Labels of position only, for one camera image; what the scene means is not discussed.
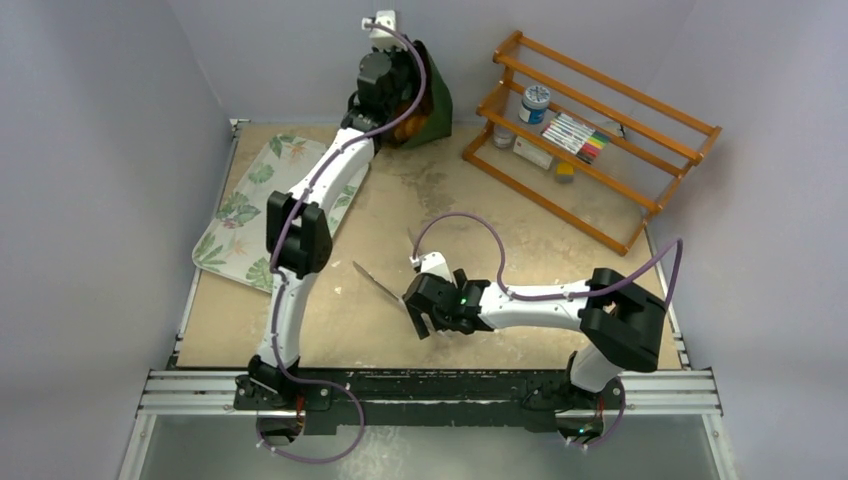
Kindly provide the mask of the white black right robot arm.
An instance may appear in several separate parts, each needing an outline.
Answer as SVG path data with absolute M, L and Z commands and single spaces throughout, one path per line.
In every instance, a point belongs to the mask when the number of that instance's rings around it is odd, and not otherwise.
M 564 399 L 584 407 L 620 373 L 657 370 L 667 313 L 664 300 L 627 282 L 617 271 L 597 268 L 582 282 L 501 287 L 419 272 L 401 297 L 417 335 L 464 335 L 513 327 L 582 333 L 587 345 L 574 353 L 561 381 Z

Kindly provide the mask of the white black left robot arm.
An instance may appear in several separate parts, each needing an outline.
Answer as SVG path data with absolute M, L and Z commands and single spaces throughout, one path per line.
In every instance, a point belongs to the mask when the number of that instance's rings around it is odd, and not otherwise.
M 430 71 L 418 41 L 410 50 L 374 50 L 363 57 L 357 89 L 327 152 L 288 192 L 269 196 L 266 246 L 272 307 L 257 353 L 246 374 L 236 380 L 237 408 L 251 401 L 268 408 L 292 407 L 310 385 L 310 380 L 297 377 L 300 330 L 308 297 L 334 246 L 327 214 L 397 124 L 418 107 Z

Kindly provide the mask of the orange fake baguette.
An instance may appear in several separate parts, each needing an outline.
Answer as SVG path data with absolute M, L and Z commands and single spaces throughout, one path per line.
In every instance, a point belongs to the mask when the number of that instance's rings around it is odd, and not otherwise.
M 394 140 L 404 144 L 418 135 L 426 124 L 428 117 L 423 114 L 410 115 L 398 124 L 393 132 Z

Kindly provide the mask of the green paper bag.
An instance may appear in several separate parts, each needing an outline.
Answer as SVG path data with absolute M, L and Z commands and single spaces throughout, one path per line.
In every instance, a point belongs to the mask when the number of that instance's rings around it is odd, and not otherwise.
M 415 40 L 413 45 L 425 63 L 427 78 L 424 96 L 411 115 L 423 114 L 428 120 L 420 133 L 404 144 L 397 143 L 393 138 L 398 125 L 385 133 L 382 136 L 383 143 L 395 149 L 417 148 L 452 135 L 453 101 L 450 90 L 424 43 Z

